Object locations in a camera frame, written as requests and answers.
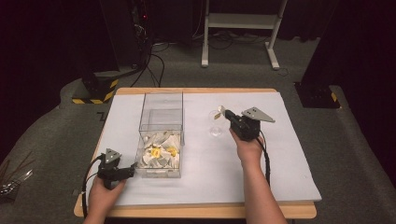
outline metal shelf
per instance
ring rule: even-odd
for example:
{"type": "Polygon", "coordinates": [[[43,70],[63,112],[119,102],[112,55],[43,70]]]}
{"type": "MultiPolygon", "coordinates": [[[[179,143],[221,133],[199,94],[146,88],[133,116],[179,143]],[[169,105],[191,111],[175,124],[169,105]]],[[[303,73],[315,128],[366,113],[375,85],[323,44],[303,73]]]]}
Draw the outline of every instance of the metal shelf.
{"type": "Polygon", "coordinates": [[[276,15],[210,13],[208,27],[274,29],[276,15]]]}

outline yellow and black tape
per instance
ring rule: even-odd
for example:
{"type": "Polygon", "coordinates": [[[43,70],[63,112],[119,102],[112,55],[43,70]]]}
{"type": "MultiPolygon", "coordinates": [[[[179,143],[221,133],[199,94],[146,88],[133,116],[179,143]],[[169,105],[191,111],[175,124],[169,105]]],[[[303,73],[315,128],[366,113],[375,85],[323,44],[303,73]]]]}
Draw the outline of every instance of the yellow and black tape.
{"type": "Polygon", "coordinates": [[[85,104],[100,105],[100,104],[106,104],[111,99],[111,97],[113,97],[118,82],[119,82],[118,79],[113,80],[108,85],[108,88],[104,88],[104,90],[101,90],[100,96],[96,96],[96,97],[73,97],[72,101],[76,105],[85,105],[85,104]]]}

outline table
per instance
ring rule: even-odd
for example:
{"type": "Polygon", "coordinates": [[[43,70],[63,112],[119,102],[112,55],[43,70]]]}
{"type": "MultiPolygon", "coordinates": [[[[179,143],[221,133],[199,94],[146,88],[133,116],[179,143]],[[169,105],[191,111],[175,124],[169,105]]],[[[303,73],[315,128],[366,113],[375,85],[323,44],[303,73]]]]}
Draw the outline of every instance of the table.
{"type": "MultiPolygon", "coordinates": [[[[185,93],[209,92],[276,92],[273,89],[214,89],[214,88],[121,88],[116,95],[142,94],[154,91],[183,91],[185,93]]],[[[313,218],[317,214],[314,202],[279,203],[285,218],[313,218]]],[[[74,209],[75,215],[83,217],[81,195],[74,209]]],[[[124,205],[115,206],[109,217],[172,217],[172,218],[244,218],[242,203],[172,204],[172,205],[124,205]]]]}
{"type": "Polygon", "coordinates": [[[206,0],[205,10],[205,33],[202,50],[202,67],[209,66],[209,46],[208,34],[209,27],[220,28],[242,28],[242,29],[263,29],[273,30],[269,42],[265,42],[265,49],[274,70],[279,69],[279,63],[274,53],[274,44],[282,22],[283,12],[285,11],[288,0],[282,0],[279,11],[276,15],[252,15],[252,14],[230,14],[230,13],[210,13],[209,0],[206,0]]]}

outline white table leg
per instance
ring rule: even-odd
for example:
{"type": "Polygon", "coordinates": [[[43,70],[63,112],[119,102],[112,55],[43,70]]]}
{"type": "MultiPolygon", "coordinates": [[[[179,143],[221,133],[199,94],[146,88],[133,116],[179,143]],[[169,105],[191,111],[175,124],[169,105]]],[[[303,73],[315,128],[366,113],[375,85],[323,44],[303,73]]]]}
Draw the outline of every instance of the white table leg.
{"type": "Polygon", "coordinates": [[[204,45],[202,49],[202,67],[209,66],[209,46],[207,40],[208,33],[209,33],[209,0],[206,0],[204,45]]]}

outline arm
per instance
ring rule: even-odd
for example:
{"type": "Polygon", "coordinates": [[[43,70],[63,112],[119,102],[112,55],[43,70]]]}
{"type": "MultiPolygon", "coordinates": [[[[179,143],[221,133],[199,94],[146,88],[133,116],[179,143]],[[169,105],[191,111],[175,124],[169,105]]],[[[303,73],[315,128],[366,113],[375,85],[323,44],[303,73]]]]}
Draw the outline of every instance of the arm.
{"type": "Polygon", "coordinates": [[[126,179],[121,180],[114,189],[106,189],[103,179],[96,177],[90,191],[89,210],[84,224],[105,223],[106,215],[122,193],[125,183],[126,179]]]}
{"type": "Polygon", "coordinates": [[[245,142],[230,129],[244,172],[247,224],[287,223],[262,173],[262,148],[256,140],[245,142]]]}

